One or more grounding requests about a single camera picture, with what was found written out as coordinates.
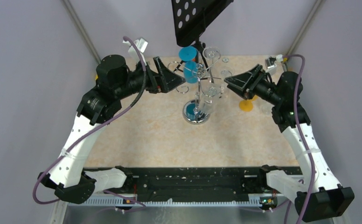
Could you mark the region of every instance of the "gray wall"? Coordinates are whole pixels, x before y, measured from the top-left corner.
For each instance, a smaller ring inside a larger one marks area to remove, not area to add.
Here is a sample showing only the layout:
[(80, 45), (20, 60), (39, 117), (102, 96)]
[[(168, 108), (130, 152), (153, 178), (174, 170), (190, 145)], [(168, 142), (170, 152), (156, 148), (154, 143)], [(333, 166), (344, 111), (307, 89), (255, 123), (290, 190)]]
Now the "gray wall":
[(362, 223), (362, 1), (326, 1), (296, 53), (306, 57), (301, 102), (332, 171), (354, 190), (351, 220)]
[[(31, 193), (60, 153), (95, 64), (60, 1), (0, 1), (0, 224), (47, 223)], [(53, 191), (40, 188), (42, 200)]]
[[(71, 0), (101, 57), (127, 55), (122, 36), (148, 42), (146, 56), (175, 56), (170, 0)], [(207, 28), (201, 41), (224, 55), (285, 53), (314, 0), (235, 0)]]

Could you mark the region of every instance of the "beige marble tabletop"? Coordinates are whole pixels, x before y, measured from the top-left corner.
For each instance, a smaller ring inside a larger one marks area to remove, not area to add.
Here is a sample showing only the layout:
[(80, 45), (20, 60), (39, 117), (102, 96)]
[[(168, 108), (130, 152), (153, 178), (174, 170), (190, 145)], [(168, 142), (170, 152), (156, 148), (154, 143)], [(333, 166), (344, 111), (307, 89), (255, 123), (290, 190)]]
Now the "beige marble tabletop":
[[(236, 74), (263, 64), (265, 56), (227, 56), (216, 66), (233, 67)], [(177, 57), (163, 57), (167, 65)], [(151, 69), (156, 71), (151, 58)], [(135, 67), (127, 59), (131, 70)], [(282, 69), (273, 79), (278, 79)], [(220, 99), (216, 111), (202, 125), (191, 125), (182, 116), (188, 100), (194, 99), (196, 84), (188, 84), (186, 94), (145, 92), (124, 116), (103, 131), (95, 143), (86, 167), (235, 167), (297, 166), (295, 156), (271, 115), (261, 110), (264, 101), (253, 102), (251, 112), (243, 112), (242, 100), (231, 91)], [(126, 108), (136, 97), (122, 101)]]

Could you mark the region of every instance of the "chrome base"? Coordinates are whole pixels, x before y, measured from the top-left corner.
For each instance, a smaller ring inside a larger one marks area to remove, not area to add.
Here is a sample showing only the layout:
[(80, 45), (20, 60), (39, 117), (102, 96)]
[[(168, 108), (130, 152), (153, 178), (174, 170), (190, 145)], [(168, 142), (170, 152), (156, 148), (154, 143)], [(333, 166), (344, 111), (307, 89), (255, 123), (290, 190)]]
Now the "chrome base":
[(188, 101), (183, 110), (182, 110), (182, 116), (184, 117), (184, 119), (194, 125), (200, 125), (203, 124), (204, 122), (206, 122), (209, 118), (210, 115), (206, 114), (206, 113), (202, 113), (202, 112), (198, 112), (195, 113), (194, 109), (195, 108), (195, 100), (190, 100)]

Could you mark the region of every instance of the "yellow object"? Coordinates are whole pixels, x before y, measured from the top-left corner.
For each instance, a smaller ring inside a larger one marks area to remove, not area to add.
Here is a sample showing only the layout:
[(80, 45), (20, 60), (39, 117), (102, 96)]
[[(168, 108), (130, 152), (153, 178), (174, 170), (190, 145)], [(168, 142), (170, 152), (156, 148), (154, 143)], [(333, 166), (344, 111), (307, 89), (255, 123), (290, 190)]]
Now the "yellow object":
[(255, 101), (255, 100), (257, 100), (257, 99), (258, 99), (258, 96), (255, 95), (255, 96), (251, 99), (251, 101)]
[(251, 100), (242, 100), (242, 101), (240, 101), (239, 108), (242, 111), (245, 111), (245, 112), (252, 111), (253, 105), (252, 105)]

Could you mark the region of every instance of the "metal pole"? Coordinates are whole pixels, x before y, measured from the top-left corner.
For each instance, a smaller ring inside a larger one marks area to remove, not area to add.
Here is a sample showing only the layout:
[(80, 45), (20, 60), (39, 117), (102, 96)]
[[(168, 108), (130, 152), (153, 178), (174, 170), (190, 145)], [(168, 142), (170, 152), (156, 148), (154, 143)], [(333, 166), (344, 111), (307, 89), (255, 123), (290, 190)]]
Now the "metal pole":
[(71, 2), (69, 0), (60, 0), (60, 1), (63, 3), (64, 8), (67, 10), (72, 22), (74, 23), (79, 34), (81, 35), (90, 54), (92, 54), (92, 56), (96, 60), (97, 64), (100, 64), (100, 61), (101, 61), (100, 56), (98, 55), (98, 52), (97, 52), (96, 48), (94, 47), (91, 39), (89, 38), (89, 35), (86, 32), (84, 26), (82, 25), (81, 21), (79, 20), (78, 15), (75, 12), (75, 9), (72, 6)]
[(292, 45), (287, 51), (286, 55), (291, 55), (294, 52), (295, 48), (299, 45), (302, 36), (305, 34), (308, 26), (310, 25), (310, 22), (313, 20), (314, 16), (318, 12), (318, 9), (323, 5), (324, 2), (325, 0), (316, 0), (312, 10), (310, 10), (309, 15), (307, 16), (305, 22), (303, 23), (302, 28), (300, 28), (298, 35), (296, 36), (295, 40), (292, 42)]

